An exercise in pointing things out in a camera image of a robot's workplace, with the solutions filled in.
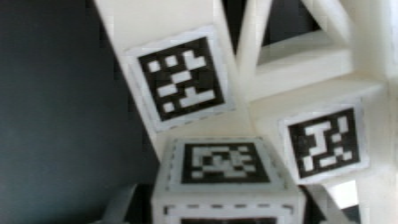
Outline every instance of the white plastic part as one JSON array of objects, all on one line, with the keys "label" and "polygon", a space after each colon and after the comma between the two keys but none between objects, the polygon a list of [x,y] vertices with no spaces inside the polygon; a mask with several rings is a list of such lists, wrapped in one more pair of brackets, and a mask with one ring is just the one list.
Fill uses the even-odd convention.
[{"label": "white plastic part", "polygon": [[265,219],[293,224],[302,220],[304,202],[261,138],[190,138],[171,142],[153,193],[155,223]]},{"label": "white plastic part", "polygon": [[308,185],[306,189],[309,191],[315,203],[325,215],[327,223],[354,224],[354,222],[348,221],[348,218],[338,208],[336,202],[322,185]]},{"label": "white plastic part", "polygon": [[338,208],[345,209],[359,205],[356,180],[327,188]]},{"label": "white plastic part", "polygon": [[[158,156],[169,137],[251,135],[251,120],[258,133],[272,140],[276,152],[292,168],[279,120],[295,114],[316,112],[318,109],[329,108],[347,100],[361,99],[370,167],[359,172],[347,172],[318,181],[332,187],[348,180],[356,180],[363,223],[395,223],[398,220],[396,1],[308,0],[306,5],[313,6],[308,8],[325,32],[304,34],[260,49],[272,1],[251,0],[238,46],[238,73],[221,1],[96,0],[96,3],[125,75],[130,74],[128,49],[178,36],[210,24],[215,25],[221,37],[237,111],[194,122],[185,126],[187,128],[174,128],[162,133],[155,131],[149,125],[151,119],[144,115]],[[146,105],[137,94],[135,101],[142,113]],[[245,110],[247,104],[251,104],[253,117]],[[190,197],[194,198],[192,195],[181,198],[176,196],[176,200],[183,201]]]},{"label": "white plastic part", "polygon": [[354,71],[352,20],[341,3],[338,0],[304,3],[324,31],[261,48],[272,0],[247,2],[237,63],[249,102]]},{"label": "white plastic part", "polygon": [[[96,0],[96,5],[158,157],[162,157],[167,138],[201,135],[254,135],[240,92],[222,2],[213,0]],[[210,49],[205,49],[199,41],[194,45],[183,45],[197,38],[206,38]],[[197,50],[196,56],[181,56],[185,54],[180,52],[181,49],[187,49],[187,53]],[[205,63],[190,67],[190,61]],[[157,77],[158,69],[167,71],[160,77]],[[187,82],[176,82],[173,85],[167,83],[167,79],[178,72],[199,74],[192,78],[199,83],[197,86]],[[146,80],[148,76],[155,77],[153,81]],[[219,101],[213,101],[212,105],[206,104],[212,99],[221,100],[221,96],[212,95],[212,91],[206,94],[199,93],[203,85],[219,88],[217,82],[206,84],[208,78],[219,80],[224,104],[219,104]],[[164,101],[167,97],[180,99],[180,102]]]},{"label": "white plastic part", "polygon": [[352,20],[340,0],[302,0],[322,30],[340,45],[350,46]]}]

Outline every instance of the dark gray wall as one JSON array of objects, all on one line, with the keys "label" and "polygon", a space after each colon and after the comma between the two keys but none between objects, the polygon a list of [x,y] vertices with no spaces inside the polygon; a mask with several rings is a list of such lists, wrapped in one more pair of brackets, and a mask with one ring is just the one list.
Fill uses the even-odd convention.
[{"label": "dark gray wall", "polygon": [[94,6],[0,0],[0,223],[85,223],[158,162]]}]

